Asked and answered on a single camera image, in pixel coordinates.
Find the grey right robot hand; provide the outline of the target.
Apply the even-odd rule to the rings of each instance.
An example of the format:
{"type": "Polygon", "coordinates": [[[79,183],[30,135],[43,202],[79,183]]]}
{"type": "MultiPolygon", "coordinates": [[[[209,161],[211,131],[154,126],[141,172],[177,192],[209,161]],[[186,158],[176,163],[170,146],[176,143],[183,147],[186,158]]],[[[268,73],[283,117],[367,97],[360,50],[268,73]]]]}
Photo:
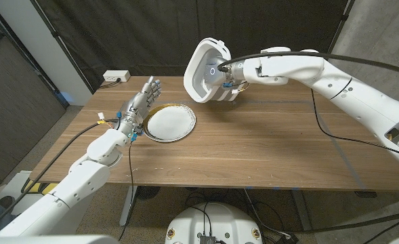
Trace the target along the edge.
{"type": "Polygon", "coordinates": [[[218,85],[223,89],[239,89],[240,85],[246,83],[243,74],[244,61],[238,61],[226,66],[226,72],[220,71],[218,65],[225,62],[222,57],[207,60],[204,71],[205,85],[218,85]]]}

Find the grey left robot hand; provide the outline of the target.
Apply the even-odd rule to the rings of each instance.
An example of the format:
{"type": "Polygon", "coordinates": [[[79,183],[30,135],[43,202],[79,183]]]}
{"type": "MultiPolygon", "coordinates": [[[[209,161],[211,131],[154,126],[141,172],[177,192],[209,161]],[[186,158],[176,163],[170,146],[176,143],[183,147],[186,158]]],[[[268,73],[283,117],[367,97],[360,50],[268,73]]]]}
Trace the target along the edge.
{"type": "Polygon", "coordinates": [[[121,118],[117,130],[126,136],[142,131],[142,123],[148,116],[151,106],[161,94],[161,82],[151,76],[139,91],[121,107],[121,118]]]}

